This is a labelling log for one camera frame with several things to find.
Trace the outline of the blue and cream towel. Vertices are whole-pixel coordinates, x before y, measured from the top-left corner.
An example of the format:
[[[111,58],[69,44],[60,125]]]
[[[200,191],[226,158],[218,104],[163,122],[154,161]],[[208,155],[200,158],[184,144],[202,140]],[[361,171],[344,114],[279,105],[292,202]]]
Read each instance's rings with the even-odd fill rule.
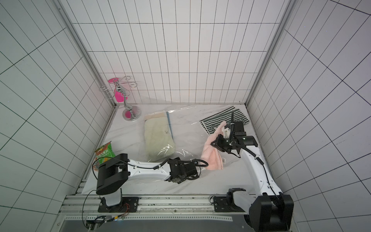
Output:
[[[160,111],[160,112],[155,112],[151,114],[147,114],[144,117],[144,120],[150,120],[150,119],[156,119],[156,118],[165,118],[168,123],[170,124],[170,117],[169,117],[169,112],[168,111]]]

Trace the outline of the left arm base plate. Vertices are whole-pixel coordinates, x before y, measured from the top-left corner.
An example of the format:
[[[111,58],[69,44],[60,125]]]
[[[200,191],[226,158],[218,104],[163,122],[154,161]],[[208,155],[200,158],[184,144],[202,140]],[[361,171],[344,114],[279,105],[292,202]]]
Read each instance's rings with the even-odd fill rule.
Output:
[[[121,200],[112,200],[102,197],[98,207],[99,213],[135,213],[137,212],[139,197],[122,197]]]

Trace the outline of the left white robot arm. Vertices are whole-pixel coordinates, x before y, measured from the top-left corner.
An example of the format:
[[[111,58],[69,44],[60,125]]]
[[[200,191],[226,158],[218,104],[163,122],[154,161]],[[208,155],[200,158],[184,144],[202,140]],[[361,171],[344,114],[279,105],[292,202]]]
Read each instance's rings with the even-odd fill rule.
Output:
[[[167,158],[163,162],[138,162],[128,158],[126,153],[108,157],[98,167],[96,176],[96,194],[103,196],[108,206],[122,202],[122,185],[129,180],[167,181],[180,184],[184,181],[196,180],[200,177],[203,167],[208,163],[200,159],[181,160]]]

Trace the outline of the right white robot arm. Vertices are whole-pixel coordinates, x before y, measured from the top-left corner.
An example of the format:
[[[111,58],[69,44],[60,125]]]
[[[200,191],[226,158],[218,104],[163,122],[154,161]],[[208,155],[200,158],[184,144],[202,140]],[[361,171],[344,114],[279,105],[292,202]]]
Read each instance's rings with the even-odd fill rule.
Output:
[[[246,134],[243,123],[231,115],[211,146],[242,159],[255,189],[254,196],[243,188],[231,188],[225,197],[211,197],[215,212],[245,212],[246,223],[256,232],[288,232],[294,201],[273,180],[256,139]]]

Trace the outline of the green striped Doraemon towel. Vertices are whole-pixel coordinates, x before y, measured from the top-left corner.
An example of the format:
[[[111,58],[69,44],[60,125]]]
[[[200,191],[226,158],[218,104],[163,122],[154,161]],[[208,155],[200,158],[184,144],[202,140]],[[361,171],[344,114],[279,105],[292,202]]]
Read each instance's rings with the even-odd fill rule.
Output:
[[[200,124],[202,125],[206,133],[211,135],[216,131],[217,127],[223,121],[231,123],[232,115],[234,121],[240,121],[243,123],[243,125],[246,125],[250,122],[248,117],[240,109],[237,109],[236,107],[232,106],[219,113],[216,113],[212,116],[202,119],[200,121]]]

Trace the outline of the clear plastic vacuum bag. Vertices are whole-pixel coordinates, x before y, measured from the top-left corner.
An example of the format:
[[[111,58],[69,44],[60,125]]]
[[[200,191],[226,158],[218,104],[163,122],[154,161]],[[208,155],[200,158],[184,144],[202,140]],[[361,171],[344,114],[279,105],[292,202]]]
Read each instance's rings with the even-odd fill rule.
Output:
[[[194,107],[170,110],[170,130],[175,143],[175,152],[166,158],[192,158],[201,159],[204,144],[209,136],[203,129],[200,121],[193,120],[197,115]],[[139,129],[140,138],[137,140],[138,147],[131,151],[129,156],[137,161],[149,162],[145,146],[145,120]]]

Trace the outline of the pink towel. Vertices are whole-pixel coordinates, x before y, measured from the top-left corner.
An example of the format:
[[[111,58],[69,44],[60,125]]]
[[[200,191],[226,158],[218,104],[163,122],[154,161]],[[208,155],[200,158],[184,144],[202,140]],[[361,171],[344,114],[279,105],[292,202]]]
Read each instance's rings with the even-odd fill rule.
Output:
[[[223,161],[219,154],[219,151],[215,147],[213,147],[211,143],[215,141],[219,135],[224,135],[223,131],[226,124],[226,121],[222,121],[215,132],[208,136],[204,144],[201,159],[208,163],[208,166],[206,167],[207,170],[213,171],[223,169]]]

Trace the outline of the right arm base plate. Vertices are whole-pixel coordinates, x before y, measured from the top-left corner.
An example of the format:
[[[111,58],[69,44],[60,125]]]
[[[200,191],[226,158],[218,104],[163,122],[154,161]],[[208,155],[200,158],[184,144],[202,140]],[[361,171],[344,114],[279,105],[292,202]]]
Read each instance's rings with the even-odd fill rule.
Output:
[[[253,203],[253,198],[212,196],[210,198],[210,203],[214,206],[214,211],[218,213],[248,213]]]

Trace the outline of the light green towel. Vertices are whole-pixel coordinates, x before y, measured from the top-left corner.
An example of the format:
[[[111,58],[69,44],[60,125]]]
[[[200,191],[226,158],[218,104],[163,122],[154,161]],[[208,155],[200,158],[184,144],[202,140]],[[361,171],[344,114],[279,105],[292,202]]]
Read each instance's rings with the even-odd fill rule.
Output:
[[[145,121],[145,146],[149,162],[169,157],[175,152],[175,143],[166,117]]]

